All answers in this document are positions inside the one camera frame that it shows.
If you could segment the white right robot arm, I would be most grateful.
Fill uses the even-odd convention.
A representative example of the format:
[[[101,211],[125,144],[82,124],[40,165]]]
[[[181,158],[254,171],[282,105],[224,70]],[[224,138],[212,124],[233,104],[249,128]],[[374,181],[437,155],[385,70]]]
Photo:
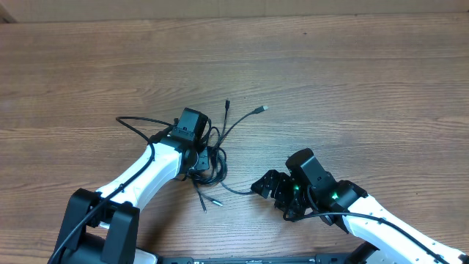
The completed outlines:
[[[363,244],[346,263],[368,263],[370,258],[390,263],[467,263],[468,255],[419,232],[386,210],[365,189],[349,180],[337,181],[305,148],[291,155],[288,173],[267,171],[251,190],[275,200],[286,221],[319,218]]]

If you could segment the black usb cable short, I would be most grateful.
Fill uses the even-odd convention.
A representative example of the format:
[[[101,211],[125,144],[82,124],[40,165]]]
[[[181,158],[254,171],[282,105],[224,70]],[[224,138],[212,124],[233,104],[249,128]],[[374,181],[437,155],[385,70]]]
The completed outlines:
[[[199,196],[199,201],[201,203],[202,210],[205,213],[207,212],[207,207],[204,203],[204,199],[211,201],[211,203],[217,206],[220,206],[220,207],[223,206],[223,204],[220,201],[204,194],[200,190],[199,187],[200,186],[212,186],[212,185],[215,185],[216,183],[220,183],[223,181],[224,177],[226,176],[226,171],[227,171],[226,153],[221,148],[221,142],[225,134],[225,130],[226,130],[226,123],[227,123],[230,103],[231,101],[229,99],[225,100],[224,125],[223,125],[222,130],[220,131],[216,126],[213,126],[211,119],[209,119],[208,120],[209,129],[204,135],[204,137],[202,138],[202,141],[204,142],[204,146],[207,147],[208,157],[210,159],[210,166],[211,166],[210,175],[205,177],[200,172],[191,173],[191,181],[193,183],[193,187],[195,188],[196,193]],[[214,145],[210,146],[209,139],[212,134],[212,131],[215,131],[216,133],[216,141]]]

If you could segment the black usb cable long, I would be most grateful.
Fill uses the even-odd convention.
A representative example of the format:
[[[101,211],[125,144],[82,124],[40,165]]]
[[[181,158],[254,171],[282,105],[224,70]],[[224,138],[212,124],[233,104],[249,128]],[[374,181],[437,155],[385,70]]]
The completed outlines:
[[[197,193],[200,194],[201,197],[204,194],[200,191],[200,186],[213,186],[216,184],[221,184],[223,188],[227,191],[238,194],[238,195],[252,195],[253,191],[237,191],[233,188],[228,187],[224,183],[227,173],[228,173],[228,164],[227,164],[227,154],[225,150],[221,147],[224,143],[227,136],[230,132],[242,122],[247,117],[250,117],[255,114],[261,114],[264,111],[268,110],[268,106],[260,106],[255,108],[254,110],[250,111],[249,113],[242,116],[238,119],[234,124],[227,127],[228,116],[230,110],[230,101],[227,100],[224,106],[224,119],[223,119],[223,127],[219,130],[217,127],[213,125],[209,125],[209,130],[204,136],[203,142],[205,143],[205,147],[207,148],[207,157],[208,161],[210,162],[210,174],[208,176],[203,176],[199,170],[192,170],[186,174],[184,180],[186,178],[190,179],[196,189]]]

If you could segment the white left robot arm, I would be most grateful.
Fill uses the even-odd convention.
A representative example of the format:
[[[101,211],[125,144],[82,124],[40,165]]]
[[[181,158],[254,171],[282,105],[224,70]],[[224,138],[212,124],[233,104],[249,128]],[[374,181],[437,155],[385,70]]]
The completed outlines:
[[[50,263],[157,263],[158,256],[137,247],[140,212],[170,180],[206,170],[209,118],[190,108],[145,136],[141,157],[96,191],[80,188],[67,203]]]

